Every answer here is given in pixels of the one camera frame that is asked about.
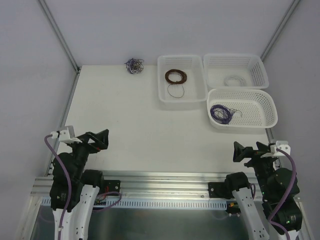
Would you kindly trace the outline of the left aluminium frame post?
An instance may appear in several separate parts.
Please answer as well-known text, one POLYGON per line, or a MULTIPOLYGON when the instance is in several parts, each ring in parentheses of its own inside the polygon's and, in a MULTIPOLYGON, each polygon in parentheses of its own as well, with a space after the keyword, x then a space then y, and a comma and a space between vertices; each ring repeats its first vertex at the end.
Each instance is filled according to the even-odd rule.
POLYGON ((49 22, 49 24, 50 24, 50 26, 51 26, 56 38, 59 41, 59 44, 61 45, 65 55, 67 56, 67 58, 68 58, 68 60, 69 60, 69 62, 71 64, 73 70, 76 73, 78 73, 79 70, 80 70, 80 67, 77 64, 77 62, 76 62, 76 60, 75 60, 75 58, 74 58, 74 56, 73 56, 68 44, 67 44, 67 42, 66 42, 66 40, 65 40, 65 38, 64 38, 60 28, 59 28, 59 26, 58 26, 53 14, 52 14, 50 8, 49 8, 49 5, 47 4, 47 2, 45 0, 37 0, 37 2, 39 4, 41 10, 43 11, 45 17, 47 18, 47 20, 48 20, 48 22, 49 22))

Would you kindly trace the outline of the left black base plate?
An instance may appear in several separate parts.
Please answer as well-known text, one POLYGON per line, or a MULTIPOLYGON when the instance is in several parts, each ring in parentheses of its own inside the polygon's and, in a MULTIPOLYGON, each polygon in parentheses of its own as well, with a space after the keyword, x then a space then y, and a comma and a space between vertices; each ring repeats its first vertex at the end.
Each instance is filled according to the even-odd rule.
POLYGON ((115 196, 118 197, 121 190, 121 181, 120 180, 107 180, 103 182, 102 194, 104 196, 115 196))

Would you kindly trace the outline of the aluminium frame post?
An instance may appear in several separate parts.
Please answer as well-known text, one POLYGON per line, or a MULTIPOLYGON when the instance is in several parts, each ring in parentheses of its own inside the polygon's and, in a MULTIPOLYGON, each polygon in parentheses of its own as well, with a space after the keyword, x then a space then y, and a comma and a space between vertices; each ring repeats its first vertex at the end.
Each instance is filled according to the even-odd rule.
POLYGON ((281 20, 279 21, 277 27, 275 28, 273 34, 271 35, 269 41, 267 42, 264 50, 262 51, 262 54, 260 55, 260 59, 263 62, 267 59, 268 55, 272 52, 279 37, 281 36, 286 25, 289 23, 291 17, 294 15, 295 11, 297 10, 297 8, 301 2, 302 2, 301 0, 292 0, 290 2, 287 10, 285 11, 285 13, 282 16, 281 20))
POLYGON ((49 8, 49 5, 47 4, 47 2, 45 0, 37 0, 37 2, 39 4, 41 10, 43 11, 45 17, 47 18, 47 20, 48 20, 48 22, 49 22, 49 24, 50 24, 50 26, 51 26, 56 38, 59 41, 59 44, 61 45, 65 55, 67 56, 67 58, 68 58, 68 60, 69 60, 69 62, 71 64, 73 70, 76 73, 78 73, 79 70, 80 70, 80 67, 77 64, 77 62, 76 62, 76 60, 75 60, 75 58, 74 58, 74 56, 73 56, 68 44, 67 44, 67 42, 66 42, 66 40, 65 40, 65 38, 64 38, 60 28, 59 28, 59 26, 58 26, 53 14, 52 14, 50 8, 49 8))

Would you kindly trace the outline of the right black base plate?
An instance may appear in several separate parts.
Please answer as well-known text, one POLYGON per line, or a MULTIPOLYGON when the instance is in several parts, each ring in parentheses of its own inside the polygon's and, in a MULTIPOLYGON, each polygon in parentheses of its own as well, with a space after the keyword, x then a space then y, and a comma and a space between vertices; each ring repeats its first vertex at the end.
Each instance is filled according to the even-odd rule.
POLYGON ((226 186, 224 182, 209 182, 208 195, 209 198, 226 198, 228 193, 226 192, 226 186))

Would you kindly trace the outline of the aluminium mounting rail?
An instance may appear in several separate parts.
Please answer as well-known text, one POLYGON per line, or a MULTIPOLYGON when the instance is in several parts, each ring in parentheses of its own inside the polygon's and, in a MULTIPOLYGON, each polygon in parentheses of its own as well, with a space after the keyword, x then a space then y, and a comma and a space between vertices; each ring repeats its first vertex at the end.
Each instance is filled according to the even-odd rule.
POLYGON ((104 170, 106 180, 119 180, 127 199, 208 200, 209 182, 223 182, 227 173, 139 172, 104 170))

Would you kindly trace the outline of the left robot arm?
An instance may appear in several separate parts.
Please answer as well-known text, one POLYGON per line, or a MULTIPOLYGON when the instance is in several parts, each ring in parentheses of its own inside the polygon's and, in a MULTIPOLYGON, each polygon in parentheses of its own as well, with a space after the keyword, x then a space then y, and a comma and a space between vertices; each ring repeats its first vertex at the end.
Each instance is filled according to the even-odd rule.
POLYGON ((85 169, 89 155, 106 150, 109 146, 109 130, 86 132, 75 136, 72 126, 52 131, 44 142, 54 155, 53 183, 49 192, 50 207, 54 217, 56 240, 86 240, 96 197, 105 189, 100 170, 85 169), (48 139, 71 148, 71 152, 58 154, 48 139))

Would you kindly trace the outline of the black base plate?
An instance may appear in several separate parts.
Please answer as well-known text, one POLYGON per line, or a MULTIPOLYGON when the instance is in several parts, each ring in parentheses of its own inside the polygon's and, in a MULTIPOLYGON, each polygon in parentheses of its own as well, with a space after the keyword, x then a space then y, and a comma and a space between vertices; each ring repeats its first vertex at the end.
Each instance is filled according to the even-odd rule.
POLYGON ((102 194, 104 196, 115 196, 118 197, 121 190, 121 181, 120 180, 107 180, 103 182, 102 194))
POLYGON ((226 198, 228 193, 226 192, 226 186, 224 182, 209 182, 208 195, 209 198, 226 198))

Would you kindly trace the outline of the right aluminium frame post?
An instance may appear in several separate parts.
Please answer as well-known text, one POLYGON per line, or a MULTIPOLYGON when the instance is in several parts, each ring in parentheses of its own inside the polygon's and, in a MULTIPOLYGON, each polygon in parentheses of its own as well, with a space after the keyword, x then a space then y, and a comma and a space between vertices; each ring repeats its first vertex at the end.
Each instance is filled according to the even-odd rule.
POLYGON ((297 8, 301 2, 302 2, 301 0, 292 0, 290 2, 287 10, 285 11, 285 13, 282 16, 281 20, 279 21, 277 27, 275 28, 273 34, 271 35, 269 41, 267 42, 264 50, 262 51, 262 54, 260 55, 260 59, 263 62, 267 59, 268 55, 272 52, 279 37, 281 36, 286 25, 289 23, 291 17, 294 15, 295 11, 297 10, 297 8))

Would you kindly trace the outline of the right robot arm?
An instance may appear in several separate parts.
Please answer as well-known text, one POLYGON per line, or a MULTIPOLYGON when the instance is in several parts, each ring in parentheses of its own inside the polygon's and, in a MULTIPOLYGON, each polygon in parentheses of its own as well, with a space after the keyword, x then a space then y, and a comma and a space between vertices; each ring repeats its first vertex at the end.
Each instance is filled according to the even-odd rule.
POLYGON ((244 147, 234 142, 233 162, 244 159, 253 168, 262 194, 262 218, 254 203, 255 187, 244 172, 228 174, 223 183, 225 199, 234 198, 240 209, 250 240, 295 240, 302 228, 303 214, 294 197, 300 192, 297 170, 285 144, 244 147))

